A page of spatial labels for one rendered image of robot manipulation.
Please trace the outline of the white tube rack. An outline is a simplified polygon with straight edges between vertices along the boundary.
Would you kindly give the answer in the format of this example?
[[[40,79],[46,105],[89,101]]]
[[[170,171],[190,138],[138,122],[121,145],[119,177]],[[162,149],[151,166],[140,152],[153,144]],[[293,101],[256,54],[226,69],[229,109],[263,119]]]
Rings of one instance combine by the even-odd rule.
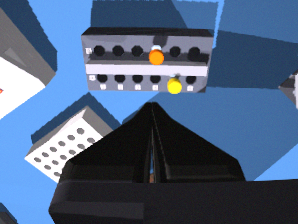
[[[34,143],[24,159],[58,182],[68,159],[112,131],[87,105]]]

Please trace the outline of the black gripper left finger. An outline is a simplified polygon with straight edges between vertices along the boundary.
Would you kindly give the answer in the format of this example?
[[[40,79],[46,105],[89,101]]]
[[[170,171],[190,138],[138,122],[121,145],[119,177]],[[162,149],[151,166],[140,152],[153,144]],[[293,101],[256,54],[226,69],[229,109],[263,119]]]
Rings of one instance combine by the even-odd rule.
[[[68,179],[149,183],[150,131],[151,102],[146,102],[132,119],[68,159],[58,183]]]

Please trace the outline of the blue bench mat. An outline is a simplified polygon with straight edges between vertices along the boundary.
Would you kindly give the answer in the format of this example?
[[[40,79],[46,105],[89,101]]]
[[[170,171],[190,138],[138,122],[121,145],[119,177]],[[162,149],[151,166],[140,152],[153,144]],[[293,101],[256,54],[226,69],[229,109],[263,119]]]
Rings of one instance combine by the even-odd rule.
[[[278,88],[298,69],[298,0],[0,0],[55,71],[0,119],[0,212],[54,224],[57,182],[24,158],[87,105],[112,129],[156,101],[177,122],[238,160],[246,181],[298,179],[298,109]],[[205,93],[88,91],[80,35],[88,27],[207,29]]]

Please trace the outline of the orange-capped tube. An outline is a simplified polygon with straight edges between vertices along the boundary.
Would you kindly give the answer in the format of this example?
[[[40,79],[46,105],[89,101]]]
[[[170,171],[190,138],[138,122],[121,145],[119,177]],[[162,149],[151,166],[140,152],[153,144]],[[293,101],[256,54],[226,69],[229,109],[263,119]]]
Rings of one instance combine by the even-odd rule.
[[[153,46],[150,52],[150,62],[154,65],[159,65],[163,62],[164,56],[162,49],[159,46]]]

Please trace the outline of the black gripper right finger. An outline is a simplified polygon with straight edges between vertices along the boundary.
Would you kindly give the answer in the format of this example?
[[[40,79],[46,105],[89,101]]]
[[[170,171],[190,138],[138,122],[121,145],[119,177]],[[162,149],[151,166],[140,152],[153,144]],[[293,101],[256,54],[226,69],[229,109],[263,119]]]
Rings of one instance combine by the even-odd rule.
[[[152,102],[154,183],[246,181],[238,160],[172,119]]]

